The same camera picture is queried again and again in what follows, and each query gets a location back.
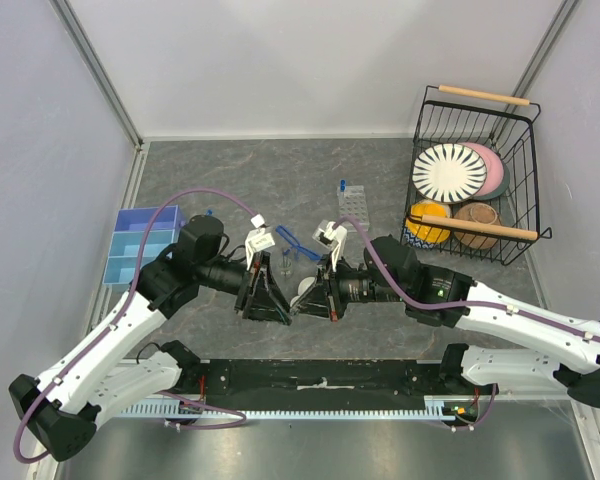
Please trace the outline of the blue safety glasses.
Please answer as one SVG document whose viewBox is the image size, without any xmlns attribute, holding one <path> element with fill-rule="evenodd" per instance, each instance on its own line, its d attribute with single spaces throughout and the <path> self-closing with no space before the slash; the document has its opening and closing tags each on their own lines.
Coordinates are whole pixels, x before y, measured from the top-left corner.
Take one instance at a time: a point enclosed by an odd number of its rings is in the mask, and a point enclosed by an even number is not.
<svg viewBox="0 0 600 480">
<path fill-rule="evenodd" d="M 293 253 L 296 258 L 303 255 L 313 262 L 318 262 L 321 259 L 320 254 L 302 245 L 286 226 L 278 225 L 275 228 L 275 232 L 287 243 L 287 246 L 282 248 L 282 252 L 285 256 Z"/>
</svg>

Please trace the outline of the clear test tube rack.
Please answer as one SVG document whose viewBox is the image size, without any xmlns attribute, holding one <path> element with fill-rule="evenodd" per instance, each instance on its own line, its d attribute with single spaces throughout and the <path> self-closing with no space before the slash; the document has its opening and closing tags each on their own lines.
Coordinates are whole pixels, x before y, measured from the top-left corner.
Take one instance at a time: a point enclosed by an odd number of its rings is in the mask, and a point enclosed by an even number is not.
<svg viewBox="0 0 600 480">
<path fill-rule="evenodd" d="M 370 227 L 365 189 L 361 185 L 346 184 L 343 194 L 337 193 L 339 216 L 350 216 L 356 219 L 364 231 Z"/>
</svg>

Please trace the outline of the black wire dish basket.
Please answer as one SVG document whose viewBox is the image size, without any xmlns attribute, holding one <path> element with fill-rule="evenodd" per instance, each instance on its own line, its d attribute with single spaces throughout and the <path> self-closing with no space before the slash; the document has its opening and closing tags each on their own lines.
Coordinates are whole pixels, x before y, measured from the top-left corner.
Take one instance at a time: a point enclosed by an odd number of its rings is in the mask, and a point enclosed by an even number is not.
<svg viewBox="0 0 600 480">
<path fill-rule="evenodd" d="M 551 238 L 551 229 L 541 225 L 534 120 L 515 113 L 517 106 L 540 108 L 520 98 L 448 86 L 426 88 L 413 139 L 402 242 L 407 243 L 404 227 L 411 206 L 428 200 L 413 185 L 414 160 L 434 145 L 463 142 L 493 150 L 508 167 L 510 184 L 503 195 L 490 201 L 475 201 L 473 196 L 445 204 L 451 208 L 450 218 L 412 218 L 451 232 L 445 243 L 430 250 L 509 265 L 539 239 Z"/>
</svg>

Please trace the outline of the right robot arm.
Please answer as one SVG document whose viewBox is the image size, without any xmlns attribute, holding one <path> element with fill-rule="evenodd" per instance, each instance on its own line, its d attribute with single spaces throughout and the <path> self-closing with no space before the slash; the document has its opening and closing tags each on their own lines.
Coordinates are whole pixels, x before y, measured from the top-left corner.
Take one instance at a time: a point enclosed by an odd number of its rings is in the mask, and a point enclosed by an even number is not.
<svg viewBox="0 0 600 480">
<path fill-rule="evenodd" d="M 363 257 L 363 266 L 354 268 L 326 255 L 316 275 L 300 283 L 292 311 L 338 321 L 353 303 L 401 302 L 419 323 L 483 333 L 516 346 L 447 346 L 437 371 L 445 391 L 492 384 L 558 391 L 600 409 L 600 320 L 535 307 L 468 275 L 424 264 L 392 236 L 372 240 Z"/>
</svg>

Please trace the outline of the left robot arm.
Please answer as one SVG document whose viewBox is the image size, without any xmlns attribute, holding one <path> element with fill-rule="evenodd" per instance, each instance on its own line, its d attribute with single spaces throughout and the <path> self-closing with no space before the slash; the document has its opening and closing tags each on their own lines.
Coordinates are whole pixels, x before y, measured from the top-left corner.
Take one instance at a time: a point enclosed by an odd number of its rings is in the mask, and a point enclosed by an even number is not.
<svg viewBox="0 0 600 480">
<path fill-rule="evenodd" d="M 235 296 L 235 308 L 246 319 L 289 324 L 289 304 L 270 272 L 271 229 L 259 216 L 252 221 L 256 227 L 239 261 L 224 252 L 228 240 L 219 219 L 192 217 L 175 242 L 137 270 L 113 310 L 78 345 L 38 376 L 21 374 L 9 385 L 20 418 L 17 431 L 29 431 L 45 456 L 65 461 L 109 419 L 146 396 L 195 389 L 201 360 L 180 341 L 163 344 L 119 374 L 112 370 L 201 288 Z"/>
</svg>

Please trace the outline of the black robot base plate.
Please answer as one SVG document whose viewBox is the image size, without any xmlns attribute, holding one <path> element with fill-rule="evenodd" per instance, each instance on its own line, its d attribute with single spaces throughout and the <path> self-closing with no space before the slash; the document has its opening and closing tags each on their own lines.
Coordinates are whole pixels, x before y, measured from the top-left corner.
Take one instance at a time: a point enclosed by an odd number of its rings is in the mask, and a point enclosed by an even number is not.
<svg viewBox="0 0 600 480">
<path fill-rule="evenodd" d="M 415 360 L 213 359 L 183 370 L 169 393 L 231 410 L 420 409 L 426 396 L 478 395 L 459 369 Z"/>
</svg>

